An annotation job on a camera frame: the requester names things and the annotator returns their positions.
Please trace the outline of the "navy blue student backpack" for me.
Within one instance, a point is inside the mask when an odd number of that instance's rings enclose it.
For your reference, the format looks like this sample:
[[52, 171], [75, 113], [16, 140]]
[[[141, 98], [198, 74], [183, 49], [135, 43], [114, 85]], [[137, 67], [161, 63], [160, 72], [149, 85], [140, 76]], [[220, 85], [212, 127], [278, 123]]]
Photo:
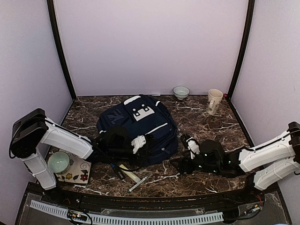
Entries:
[[140, 135], [154, 136], [150, 146], [152, 155], [147, 158], [145, 167], [160, 164], [177, 153], [177, 125], [167, 107], [151, 96], [133, 96], [105, 110], [96, 125], [99, 134], [116, 126], [129, 132], [129, 137], [134, 140], [134, 153], [142, 147]]

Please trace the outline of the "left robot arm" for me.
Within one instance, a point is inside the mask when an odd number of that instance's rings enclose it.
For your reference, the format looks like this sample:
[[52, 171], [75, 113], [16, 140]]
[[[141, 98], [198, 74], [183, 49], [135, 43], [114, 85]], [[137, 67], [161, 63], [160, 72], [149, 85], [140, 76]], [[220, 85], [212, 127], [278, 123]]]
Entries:
[[23, 161], [55, 204], [63, 204], [66, 193], [58, 188], [54, 171], [38, 151], [39, 144], [62, 149], [90, 163], [110, 164], [113, 153], [124, 150], [128, 156], [135, 156], [140, 150], [147, 150], [152, 141], [150, 134], [131, 140], [122, 127], [113, 127], [96, 139], [88, 138], [56, 124], [43, 109], [37, 108], [13, 124], [8, 153], [11, 159]]

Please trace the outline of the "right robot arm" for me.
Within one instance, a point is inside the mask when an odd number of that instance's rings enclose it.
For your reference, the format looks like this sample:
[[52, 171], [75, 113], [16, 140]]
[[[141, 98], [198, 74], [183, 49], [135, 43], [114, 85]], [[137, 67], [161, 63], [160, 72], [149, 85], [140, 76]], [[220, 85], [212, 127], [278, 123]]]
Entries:
[[181, 141], [189, 156], [170, 161], [180, 174], [201, 171], [235, 178], [250, 173], [246, 188], [239, 194], [243, 203], [250, 203], [258, 190], [267, 189], [300, 168], [300, 125], [297, 122], [289, 123], [286, 131], [270, 141], [230, 152], [226, 152], [220, 142], [207, 139], [199, 143], [188, 134], [182, 135]]

